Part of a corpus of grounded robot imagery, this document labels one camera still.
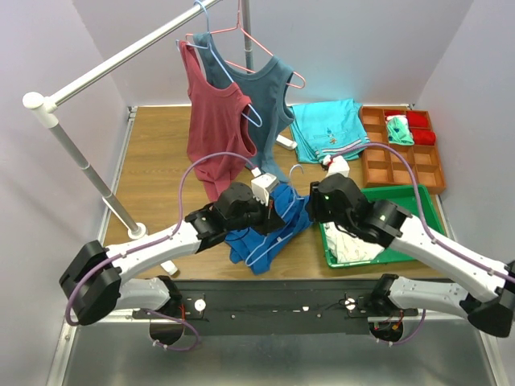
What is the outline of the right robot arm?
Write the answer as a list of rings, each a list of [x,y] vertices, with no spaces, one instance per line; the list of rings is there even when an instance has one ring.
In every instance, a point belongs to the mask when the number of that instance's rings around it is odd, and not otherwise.
[[[310,185],[307,213],[316,223],[369,244],[404,253],[444,273],[447,282],[384,274],[359,307],[373,316],[433,310],[467,320],[507,338],[514,322],[514,264],[494,261],[431,231],[424,221],[389,200],[370,201],[348,177],[333,174]]]

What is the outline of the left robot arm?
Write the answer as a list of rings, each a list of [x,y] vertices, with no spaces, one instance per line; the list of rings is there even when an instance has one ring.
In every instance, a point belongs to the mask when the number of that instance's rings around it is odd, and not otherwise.
[[[123,308],[148,308],[162,318],[171,317],[179,299],[166,281],[136,277],[164,261],[217,246],[230,232],[253,229],[268,235],[283,228],[272,196],[277,187],[269,174],[250,185],[231,183],[217,201],[160,232],[108,247],[99,240],[84,244],[59,279],[68,299],[66,322],[87,326]]]

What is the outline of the light blue wire hanger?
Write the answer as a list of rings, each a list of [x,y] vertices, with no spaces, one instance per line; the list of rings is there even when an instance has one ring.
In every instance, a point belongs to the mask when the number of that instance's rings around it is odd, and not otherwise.
[[[278,214],[286,222],[286,226],[277,234],[264,236],[245,257],[245,264],[256,274],[268,270],[270,262],[278,255],[282,246],[311,224],[305,210],[306,196],[300,196],[296,189],[289,185],[278,197],[280,200],[285,199],[284,204],[278,205]]]

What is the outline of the royal blue tank top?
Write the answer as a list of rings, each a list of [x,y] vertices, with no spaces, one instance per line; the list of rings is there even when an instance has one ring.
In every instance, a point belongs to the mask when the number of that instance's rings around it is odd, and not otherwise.
[[[306,211],[309,197],[301,196],[291,186],[280,183],[272,192],[274,206],[285,225],[270,233],[261,235],[252,228],[230,232],[225,243],[230,247],[229,260],[244,263],[254,275],[270,270],[274,258],[290,240],[312,225]]]

